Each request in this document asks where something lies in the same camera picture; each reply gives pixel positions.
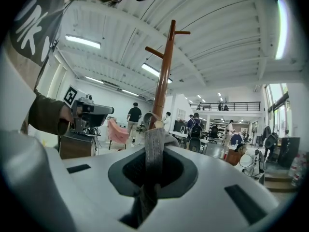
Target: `ceiling light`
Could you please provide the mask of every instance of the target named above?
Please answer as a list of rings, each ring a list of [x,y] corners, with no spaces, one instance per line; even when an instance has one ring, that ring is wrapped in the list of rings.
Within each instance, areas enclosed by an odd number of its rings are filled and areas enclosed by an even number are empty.
[[[94,79],[94,78],[91,78],[91,77],[89,77],[89,76],[85,76],[85,78],[87,78],[87,79],[89,79],[89,80],[92,80],[92,81],[95,81],[95,82],[98,82],[98,83],[101,83],[101,84],[104,84],[104,82],[99,81],[99,80]]]
[[[134,94],[134,93],[132,93],[132,92],[130,92],[130,91],[127,91],[127,90],[122,90],[123,92],[125,92],[125,93],[128,93],[128,94],[131,94],[131,95],[135,95],[135,96],[139,96],[139,95],[137,95],[137,94]]]
[[[77,42],[77,43],[81,43],[81,44],[86,44],[86,45],[95,47],[97,49],[101,48],[101,43],[100,42],[86,40],[86,39],[84,39],[82,37],[76,37],[76,36],[72,36],[72,35],[66,34],[66,39],[68,41],[73,41],[73,42]]]
[[[55,58],[58,60],[58,62],[61,64],[61,61],[57,55],[55,55]]]
[[[149,66],[148,64],[143,64],[141,66],[144,70],[149,71],[151,74],[154,74],[155,76],[159,77],[160,76],[160,72],[157,71],[156,69],[154,69],[153,67]],[[173,80],[172,79],[168,79],[168,83],[171,83]]]
[[[275,58],[281,59],[283,57],[286,38],[288,34],[288,15],[287,15],[286,3],[284,0],[278,0],[278,8],[280,14],[280,37]]]

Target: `pink chair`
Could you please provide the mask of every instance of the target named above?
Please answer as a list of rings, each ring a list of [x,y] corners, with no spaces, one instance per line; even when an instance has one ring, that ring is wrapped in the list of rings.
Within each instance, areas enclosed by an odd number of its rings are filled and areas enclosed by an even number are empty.
[[[126,141],[130,136],[129,133],[127,132],[127,129],[118,126],[113,118],[108,120],[107,127],[108,127],[108,138],[110,139],[110,146],[108,150],[110,150],[111,148],[112,141],[119,144],[125,144],[126,149]]]

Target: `balcony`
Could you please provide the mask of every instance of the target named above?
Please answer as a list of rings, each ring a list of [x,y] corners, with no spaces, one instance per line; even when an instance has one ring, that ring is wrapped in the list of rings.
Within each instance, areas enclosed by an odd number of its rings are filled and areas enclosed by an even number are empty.
[[[228,102],[228,103],[192,103],[190,104],[193,111],[260,111],[259,101],[251,102]]]

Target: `wooden pole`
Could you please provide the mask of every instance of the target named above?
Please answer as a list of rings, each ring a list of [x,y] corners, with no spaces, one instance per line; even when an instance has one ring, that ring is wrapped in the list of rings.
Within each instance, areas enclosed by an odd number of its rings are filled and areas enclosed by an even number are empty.
[[[162,118],[163,107],[164,107],[165,98],[166,98],[166,92],[168,89],[168,79],[169,79],[170,65],[172,61],[175,34],[190,34],[190,32],[188,31],[175,31],[175,29],[176,29],[176,21],[172,20],[170,28],[169,28],[169,35],[168,35],[168,40],[166,42],[164,54],[161,54],[152,48],[146,47],[147,51],[155,54],[156,56],[158,56],[159,58],[162,58],[163,60],[158,85],[156,87],[155,100],[154,100],[154,106],[153,106],[153,113],[158,115],[160,119]],[[154,123],[155,123],[155,118],[152,117],[150,121],[150,126],[149,126],[150,129],[154,127]]]

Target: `person's hand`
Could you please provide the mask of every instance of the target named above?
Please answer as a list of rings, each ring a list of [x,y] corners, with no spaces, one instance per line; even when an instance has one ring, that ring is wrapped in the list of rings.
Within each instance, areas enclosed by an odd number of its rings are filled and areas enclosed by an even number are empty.
[[[83,108],[82,107],[77,107],[77,114],[82,114]],[[67,106],[64,105],[61,110],[60,110],[60,118],[65,119],[66,121],[70,122],[71,124],[74,124],[74,118],[71,113],[71,109]]]

